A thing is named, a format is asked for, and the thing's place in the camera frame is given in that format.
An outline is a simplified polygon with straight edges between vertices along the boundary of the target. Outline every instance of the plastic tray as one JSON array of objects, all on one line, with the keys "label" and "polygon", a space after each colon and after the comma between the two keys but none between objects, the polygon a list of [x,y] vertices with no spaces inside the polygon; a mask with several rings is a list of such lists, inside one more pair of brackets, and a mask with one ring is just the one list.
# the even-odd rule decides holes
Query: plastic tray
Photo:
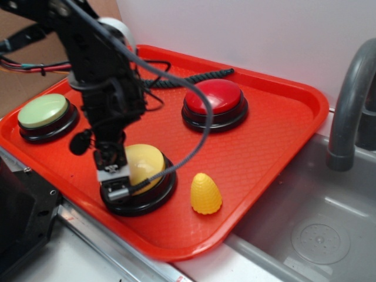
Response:
[{"label": "plastic tray", "polygon": [[[144,58],[170,61],[171,73],[179,76],[229,68],[150,46],[139,48]],[[92,152],[74,156],[69,151],[72,136],[89,128],[83,116],[67,136],[44,145],[31,145],[19,135],[17,114],[21,105],[1,121],[0,145],[143,254],[164,261],[189,259],[226,238],[328,114],[326,98],[312,87],[244,69],[235,71],[228,79],[239,84],[248,100],[246,121],[228,132],[210,135],[199,154],[177,171],[178,184],[172,198],[144,216],[129,218],[109,213],[100,199]],[[48,93],[61,93],[78,108],[82,105],[80,93],[72,90],[66,80],[40,95]],[[146,113],[141,121],[129,126],[125,130],[126,145],[156,146],[177,163],[201,135],[183,124],[185,89],[154,93],[166,106]],[[204,216],[190,206],[190,185],[198,172],[211,176],[221,191],[223,205],[215,214]]]}]

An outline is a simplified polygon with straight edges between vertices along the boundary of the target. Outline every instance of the cardboard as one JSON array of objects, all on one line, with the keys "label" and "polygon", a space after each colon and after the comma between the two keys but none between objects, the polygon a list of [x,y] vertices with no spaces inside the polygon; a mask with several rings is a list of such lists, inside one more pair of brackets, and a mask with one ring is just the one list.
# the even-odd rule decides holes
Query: cardboard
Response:
[{"label": "cardboard", "polygon": [[[90,0],[89,3],[100,16],[120,19],[115,0]],[[0,41],[34,22],[0,9]],[[7,55],[20,63],[54,63],[67,60],[64,47],[57,35],[52,33],[42,41]],[[65,75],[47,73],[20,74],[0,71],[0,118],[43,90],[59,82]]]}]

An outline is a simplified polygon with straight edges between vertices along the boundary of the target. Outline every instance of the gray faucet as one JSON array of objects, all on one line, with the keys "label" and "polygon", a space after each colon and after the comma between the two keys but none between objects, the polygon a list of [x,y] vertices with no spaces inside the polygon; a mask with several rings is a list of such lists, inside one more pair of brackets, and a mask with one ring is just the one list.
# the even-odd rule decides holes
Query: gray faucet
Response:
[{"label": "gray faucet", "polygon": [[335,107],[327,166],[344,172],[352,168],[355,146],[376,150],[376,38],[355,54]]}]

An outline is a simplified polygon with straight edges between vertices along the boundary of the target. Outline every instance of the sink basin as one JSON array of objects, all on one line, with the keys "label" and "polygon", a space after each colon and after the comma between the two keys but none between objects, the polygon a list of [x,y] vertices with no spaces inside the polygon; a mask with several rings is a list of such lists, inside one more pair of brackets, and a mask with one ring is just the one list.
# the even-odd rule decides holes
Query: sink basin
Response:
[{"label": "sink basin", "polygon": [[297,281],[376,281],[376,155],[357,148],[354,167],[334,172],[327,144],[313,136],[233,234]]}]

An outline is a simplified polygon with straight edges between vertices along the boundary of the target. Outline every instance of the sink drain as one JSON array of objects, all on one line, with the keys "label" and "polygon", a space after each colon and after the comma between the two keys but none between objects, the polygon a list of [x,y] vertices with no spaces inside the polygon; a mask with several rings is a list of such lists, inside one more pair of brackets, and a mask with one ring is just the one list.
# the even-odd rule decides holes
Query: sink drain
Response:
[{"label": "sink drain", "polygon": [[325,218],[311,218],[295,226],[291,235],[295,251],[316,264],[331,264],[343,259],[350,249],[347,232]]}]

